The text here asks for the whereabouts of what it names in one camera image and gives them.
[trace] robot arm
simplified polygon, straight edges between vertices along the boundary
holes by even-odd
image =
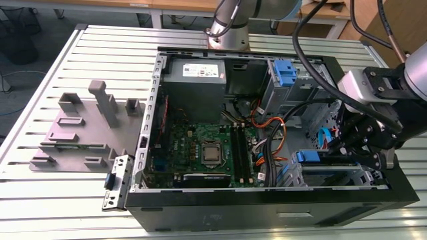
[[[344,154],[373,169],[394,167],[394,151],[427,131],[427,43],[395,69],[367,67],[348,71],[338,89],[401,126],[394,132],[351,106],[339,111],[339,135],[330,154]]]
[[[250,45],[250,18],[280,20],[292,17],[302,0],[222,0],[211,29],[204,31],[214,49],[246,50]]]
[[[316,10],[308,14],[311,16],[306,17],[299,29],[326,2],[323,0]],[[210,46],[215,49],[246,50],[250,42],[248,19],[279,20],[294,16],[300,6],[300,0],[222,0],[215,11],[212,27],[206,31]],[[385,13],[381,0],[378,9]],[[387,34],[393,37],[385,14],[382,21],[389,30]],[[352,23],[358,25],[354,14]],[[304,54],[298,43],[298,32],[299,30],[295,31],[292,40],[302,59]],[[393,49],[397,54],[402,52],[399,48]],[[311,64],[304,64],[303,60],[302,63],[310,71]],[[335,139],[327,145],[327,155],[351,158],[375,170],[394,167],[395,149],[427,131],[426,78],[427,43],[397,69],[367,67],[364,70],[351,70],[344,75],[338,89],[331,90],[331,95],[342,100],[343,104],[336,119],[339,130]]]

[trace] table leg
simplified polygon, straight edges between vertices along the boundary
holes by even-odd
[[[327,39],[339,39],[342,32],[347,25],[347,19],[335,19],[335,25],[332,25],[331,30],[326,36]]]
[[[54,9],[58,19],[64,18],[64,9]]]
[[[152,28],[162,29],[163,28],[163,12],[160,9],[151,9],[151,21],[152,21]]]
[[[176,15],[171,15],[171,21],[172,21],[172,24],[178,24],[179,22],[176,21]]]
[[[0,92],[8,92],[11,90],[11,85],[8,83],[8,81],[6,79],[0,79],[2,82],[2,88],[0,88]]]

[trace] motherboard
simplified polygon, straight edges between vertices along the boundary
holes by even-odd
[[[155,188],[258,187],[252,144],[256,129],[242,125],[174,124],[168,146],[151,152],[148,182]]]

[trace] black trash bin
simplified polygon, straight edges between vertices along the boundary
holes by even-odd
[[[38,60],[39,52],[34,41],[20,25],[0,21],[0,52],[16,65],[26,65]]]
[[[40,23],[36,18],[35,8],[30,7],[15,7],[15,6],[0,6],[11,23],[16,26],[23,27],[26,33],[35,35],[42,31]]]

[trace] aluminum table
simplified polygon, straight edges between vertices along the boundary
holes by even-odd
[[[358,41],[300,39],[308,55],[334,56],[344,71],[386,67]],[[250,35],[252,51],[294,53],[290,37]],[[64,92],[94,98],[104,80],[118,100],[148,95],[158,46],[206,48],[200,31],[79,25],[0,147],[0,239],[427,239],[427,134],[397,151],[421,201],[344,227],[146,232],[130,212],[102,212],[103,173],[32,172],[30,160],[59,113]]]

